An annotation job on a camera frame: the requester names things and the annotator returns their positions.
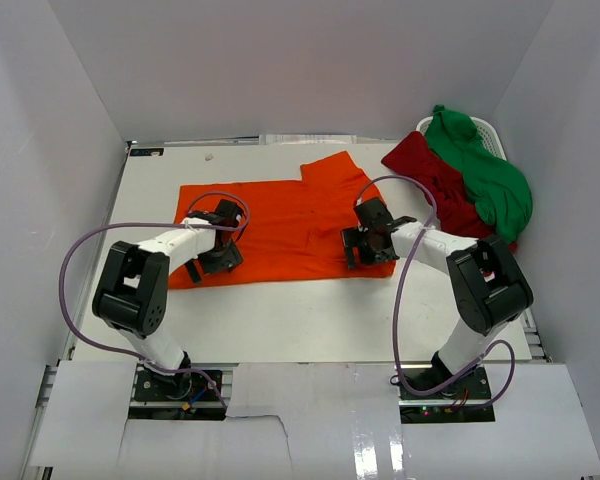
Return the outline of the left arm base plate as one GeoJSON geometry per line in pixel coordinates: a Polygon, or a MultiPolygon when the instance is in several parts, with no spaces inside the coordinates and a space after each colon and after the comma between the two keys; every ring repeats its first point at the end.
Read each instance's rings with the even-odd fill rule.
{"type": "Polygon", "coordinates": [[[128,418],[131,420],[223,421],[225,408],[213,390],[216,387],[229,404],[234,366],[217,365],[204,368],[206,380],[192,374],[179,393],[166,394],[157,376],[138,367],[134,378],[128,418]]]}

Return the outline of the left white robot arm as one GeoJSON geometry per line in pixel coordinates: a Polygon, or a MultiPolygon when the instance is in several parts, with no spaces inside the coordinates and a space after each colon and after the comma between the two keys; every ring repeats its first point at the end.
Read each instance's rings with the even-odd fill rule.
{"type": "Polygon", "coordinates": [[[118,331],[151,366],[157,387],[179,399],[191,387],[188,354],[162,326],[168,281],[180,267],[193,283],[204,275],[230,272],[243,262],[233,240],[244,210],[228,199],[209,211],[188,213],[180,226],[132,244],[109,249],[92,301],[93,314],[118,331]]]}

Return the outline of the orange t shirt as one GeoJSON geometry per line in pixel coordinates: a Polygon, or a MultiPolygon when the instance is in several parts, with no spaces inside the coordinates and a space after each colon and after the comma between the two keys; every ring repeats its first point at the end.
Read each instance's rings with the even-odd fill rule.
{"type": "Polygon", "coordinates": [[[370,182],[350,155],[340,152],[300,167],[299,180],[182,185],[175,220],[194,204],[212,211],[219,198],[202,199],[211,191],[233,194],[250,209],[246,232],[237,242],[243,263],[231,272],[205,275],[195,283],[184,267],[169,278],[175,290],[224,287],[258,282],[340,278],[387,278],[395,263],[350,270],[341,231],[355,226],[354,201],[370,182]]]}

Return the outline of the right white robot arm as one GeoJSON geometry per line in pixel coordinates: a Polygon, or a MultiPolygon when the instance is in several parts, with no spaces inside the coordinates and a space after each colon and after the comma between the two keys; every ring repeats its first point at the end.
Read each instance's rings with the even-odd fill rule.
{"type": "Polygon", "coordinates": [[[497,336],[533,303],[532,290],[506,242],[497,235],[462,237],[437,230],[413,217],[395,218],[377,197],[354,208],[358,223],[341,232],[349,268],[403,259],[445,274],[459,313],[449,338],[431,365],[409,377],[397,369],[395,381],[415,397],[452,399],[497,345],[497,336]]]}

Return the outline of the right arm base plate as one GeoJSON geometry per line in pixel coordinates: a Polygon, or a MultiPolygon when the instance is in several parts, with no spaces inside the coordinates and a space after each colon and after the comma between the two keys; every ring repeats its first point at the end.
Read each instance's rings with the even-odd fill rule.
{"type": "Polygon", "coordinates": [[[390,378],[390,384],[399,391],[399,414],[403,425],[493,423],[496,420],[494,408],[482,406],[492,397],[483,367],[428,396],[407,391],[396,374],[390,378]]]}

